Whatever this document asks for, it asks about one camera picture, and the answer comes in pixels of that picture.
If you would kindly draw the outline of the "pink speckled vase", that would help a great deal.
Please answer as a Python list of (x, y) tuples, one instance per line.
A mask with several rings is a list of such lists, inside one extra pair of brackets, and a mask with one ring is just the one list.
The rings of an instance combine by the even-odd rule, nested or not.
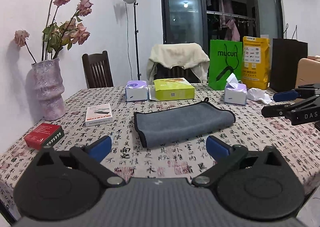
[(62, 94), (65, 91), (61, 76), (60, 59), (55, 58), (32, 64), (34, 91), (43, 117), (55, 121), (66, 113)]

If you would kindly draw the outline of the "purple and grey towel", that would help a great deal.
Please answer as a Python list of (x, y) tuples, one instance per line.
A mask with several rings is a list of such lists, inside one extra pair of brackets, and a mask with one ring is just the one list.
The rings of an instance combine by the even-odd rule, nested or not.
[(183, 107), (135, 112), (133, 121), (142, 146), (153, 148), (225, 129), (235, 123), (236, 117), (230, 110), (214, 106), (206, 97)]

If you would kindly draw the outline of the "lime green box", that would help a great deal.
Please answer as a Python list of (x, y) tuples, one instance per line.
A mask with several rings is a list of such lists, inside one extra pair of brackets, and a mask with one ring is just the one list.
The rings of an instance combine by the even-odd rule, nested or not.
[(185, 78), (154, 80), (155, 98), (159, 101), (191, 100), (195, 88)]

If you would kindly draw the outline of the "white and red box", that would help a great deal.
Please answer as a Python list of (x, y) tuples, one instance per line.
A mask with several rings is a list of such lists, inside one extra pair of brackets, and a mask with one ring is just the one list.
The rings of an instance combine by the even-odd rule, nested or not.
[(87, 108), (85, 126), (97, 126), (100, 124), (112, 123), (113, 114), (109, 103), (90, 106)]

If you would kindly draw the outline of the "purple tissue pack right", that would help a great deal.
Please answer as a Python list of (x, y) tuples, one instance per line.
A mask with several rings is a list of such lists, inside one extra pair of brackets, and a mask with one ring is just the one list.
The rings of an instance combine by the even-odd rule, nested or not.
[(224, 90), (224, 102), (227, 104), (246, 105), (247, 87), (239, 81), (235, 74), (231, 74), (227, 79)]

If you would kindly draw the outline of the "purple tissue pack left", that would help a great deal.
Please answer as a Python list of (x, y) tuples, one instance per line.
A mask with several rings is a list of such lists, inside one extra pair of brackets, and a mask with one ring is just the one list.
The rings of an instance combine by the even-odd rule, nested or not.
[(146, 81), (128, 81), (125, 87), (125, 99), (127, 102), (147, 101), (149, 88)]

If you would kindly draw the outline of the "calligraphy print tablecloth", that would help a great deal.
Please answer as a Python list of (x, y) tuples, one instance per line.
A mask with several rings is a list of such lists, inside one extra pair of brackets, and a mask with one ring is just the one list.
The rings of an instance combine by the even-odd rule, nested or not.
[(180, 101), (127, 102), (123, 87), (82, 89), (66, 102), (66, 114), (56, 121), (64, 136), (54, 144), (55, 150), (69, 150), (89, 145), (103, 136), (112, 140), (112, 150), (102, 164), (123, 179), (188, 178), (204, 172), (214, 164), (206, 151), (206, 135), (187, 139), (178, 121), (160, 119), (139, 125), (138, 116), (157, 115), (168, 109), (194, 105), (186, 116), (188, 126), (202, 122), (200, 113), (213, 109), (234, 120), (212, 135), (228, 145), (241, 144), (249, 150), (276, 147), (310, 193), (319, 186), (319, 131), (312, 123), (293, 126), (282, 117), (265, 118), (263, 104), (247, 101), (245, 105), (224, 102), (223, 91), (204, 84), (195, 85), (195, 97)]

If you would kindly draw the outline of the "green mucun paper bag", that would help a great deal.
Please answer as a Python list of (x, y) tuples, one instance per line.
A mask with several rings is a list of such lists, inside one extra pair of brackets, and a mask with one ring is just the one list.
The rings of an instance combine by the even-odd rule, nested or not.
[(241, 80), (242, 42), (211, 40), (209, 58), (208, 85), (213, 90), (223, 90), (231, 74), (235, 74), (236, 78)]

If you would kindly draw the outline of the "purple tissue pack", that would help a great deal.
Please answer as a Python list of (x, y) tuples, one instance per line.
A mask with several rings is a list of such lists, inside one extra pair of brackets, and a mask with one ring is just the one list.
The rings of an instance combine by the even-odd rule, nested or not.
[(227, 104), (246, 105), (247, 87), (239, 81), (235, 74), (231, 74), (227, 79), (224, 90), (224, 102)]
[(147, 101), (149, 88), (146, 81), (128, 81), (125, 87), (125, 99), (127, 102)]

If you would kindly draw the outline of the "crumpled white tissue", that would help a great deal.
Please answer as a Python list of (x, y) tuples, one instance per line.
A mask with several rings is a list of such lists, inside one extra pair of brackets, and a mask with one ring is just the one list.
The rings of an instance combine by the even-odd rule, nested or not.
[(272, 103), (272, 99), (267, 91), (257, 88), (250, 88), (247, 91), (247, 98), (251, 101), (264, 103), (265, 105)]

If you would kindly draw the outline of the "dark wooden chair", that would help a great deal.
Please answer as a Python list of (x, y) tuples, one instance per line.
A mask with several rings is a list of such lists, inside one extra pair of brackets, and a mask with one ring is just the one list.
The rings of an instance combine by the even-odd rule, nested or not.
[(113, 87), (107, 51), (103, 51), (102, 53), (83, 54), (82, 64), (87, 87), (89, 89)]

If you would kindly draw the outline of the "black paper bag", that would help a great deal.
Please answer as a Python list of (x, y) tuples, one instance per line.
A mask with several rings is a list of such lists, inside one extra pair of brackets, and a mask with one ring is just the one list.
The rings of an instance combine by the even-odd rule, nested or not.
[(297, 27), (291, 39), (287, 38), (288, 28), (287, 23), (283, 38), (272, 40), (270, 88), (275, 92), (295, 88), (298, 63), (308, 57), (308, 43), (297, 40)]

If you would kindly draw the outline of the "yellow plastic bag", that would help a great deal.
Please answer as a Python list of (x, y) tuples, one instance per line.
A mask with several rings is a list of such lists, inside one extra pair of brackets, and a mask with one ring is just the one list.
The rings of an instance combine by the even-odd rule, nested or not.
[(250, 88), (266, 90), (270, 74), (270, 40), (243, 37), (241, 81)]

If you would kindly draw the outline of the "dark framed window door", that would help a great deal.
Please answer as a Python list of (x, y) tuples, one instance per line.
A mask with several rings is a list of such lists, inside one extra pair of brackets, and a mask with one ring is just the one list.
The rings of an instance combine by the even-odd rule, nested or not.
[(163, 42), (195, 42), (209, 52), (211, 40), (231, 39), (229, 21), (240, 37), (283, 37), (281, 0), (162, 0)]

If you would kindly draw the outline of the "chair with cream cloth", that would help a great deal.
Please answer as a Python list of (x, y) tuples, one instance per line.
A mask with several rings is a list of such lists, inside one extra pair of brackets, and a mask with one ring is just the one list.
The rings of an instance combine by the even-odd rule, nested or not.
[(146, 66), (146, 78), (150, 84), (155, 80), (157, 64), (167, 69), (176, 66), (184, 70), (191, 69), (201, 83), (208, 81), (210, 59), (197, 43), (155, 44)]

